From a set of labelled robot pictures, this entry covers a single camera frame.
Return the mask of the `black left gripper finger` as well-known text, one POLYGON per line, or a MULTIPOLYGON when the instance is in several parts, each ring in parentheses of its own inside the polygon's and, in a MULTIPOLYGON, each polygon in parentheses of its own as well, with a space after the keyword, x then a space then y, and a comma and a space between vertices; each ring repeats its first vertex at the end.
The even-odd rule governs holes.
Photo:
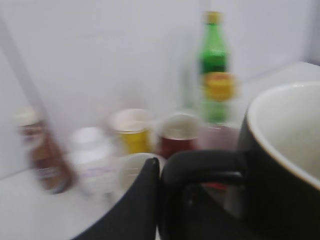
POLYGON ((131 187, 111 210, 74 239, 154 240, 159 182, 159 160, 149 158, 131 187))

